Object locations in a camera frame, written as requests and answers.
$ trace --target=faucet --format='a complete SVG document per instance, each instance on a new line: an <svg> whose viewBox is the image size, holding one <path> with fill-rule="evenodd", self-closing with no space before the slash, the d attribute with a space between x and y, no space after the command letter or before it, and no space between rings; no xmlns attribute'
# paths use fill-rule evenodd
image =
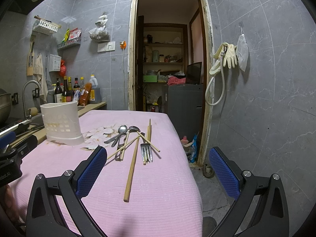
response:
<svg viewBox="0 0 316 237"><path fill-rule="evenodd" d="M24 112L24 118L26 119L26 111L25 111L25 95L24 95L24 92L25 92L25 88L30 84L30 83L34 83L38 86L38 88L40 89L40 84L35 81L35 80L30 80L28 82L25 83L25 85L23 86L23 89L22 89L22 103L23 103L23 112Z"/></svg>

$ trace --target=beige cloth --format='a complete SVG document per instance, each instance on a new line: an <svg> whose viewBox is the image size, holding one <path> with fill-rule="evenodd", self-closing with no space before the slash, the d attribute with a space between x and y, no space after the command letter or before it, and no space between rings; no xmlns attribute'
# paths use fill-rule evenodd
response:
<svg viewBox="0 0 316 237"><path fill-rule="evenodd" d="M35 63L33 65L33 75L36 77L36 80L40 85L40 90L39 90L40 98L47 103L48 89L47 89L46 79L44 75L44 67L43 67L41 54L37 56Z"/></svg>

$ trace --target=pink bottle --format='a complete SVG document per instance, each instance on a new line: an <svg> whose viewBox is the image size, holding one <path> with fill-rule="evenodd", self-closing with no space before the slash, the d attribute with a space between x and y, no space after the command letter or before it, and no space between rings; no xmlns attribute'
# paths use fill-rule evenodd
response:
<svg viewBox="0 0 316 237"><path fill-rule="evenodd" d="M186 135L185 135L185 136L183 136L183 139L182 139L182 140L180 140L180 142L182 143L182 145L186 145L186 144L188 144L188 143L189 143L188 139L186 138Z"/></svg>

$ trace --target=metal pot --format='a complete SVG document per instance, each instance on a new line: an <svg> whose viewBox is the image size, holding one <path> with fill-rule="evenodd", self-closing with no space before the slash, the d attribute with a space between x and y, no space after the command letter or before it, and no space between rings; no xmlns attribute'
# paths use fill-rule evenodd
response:
<svg viewBox="0 0 316 237"><path fill-rule="evenodd" d="M0 95L0 124L4 123L11 112L11 94Z"/></svg>
<svg viewBox="0 0 316 237"><path fill-rule="evenodd" d="M156 71L156 70L147 70L147 76L156 76L156 75L158 75L159 71L161 71L161 69L159 69L158 71Z"/></svg>

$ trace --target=countertop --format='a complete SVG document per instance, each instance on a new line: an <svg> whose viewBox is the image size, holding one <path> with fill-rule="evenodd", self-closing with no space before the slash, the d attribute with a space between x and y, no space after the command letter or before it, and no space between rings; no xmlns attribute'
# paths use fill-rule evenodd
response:
<svg viewBox="0 0 316 237"><path fill-rule="evenodd" d="M88 104L83 109L78 111L78 116L81 117L82 115L86 114L88 111L96 110L96 109L104 106L105 104L106 104L106 102L101 102L101 103L98 103L98 104ZM17 143L19 143L20 141L22 141L23 139L25 139L29 135L35 135L36 136L36 138L37 138L37 145L39 145L41 142L46 140L46 130L44 128L44 129L41 129L41 130L35 130L35 131L32 131L32 132L28 132L28 133L20 136L18 139L16 139L10 145L12 147L14 147Z"/></svg>

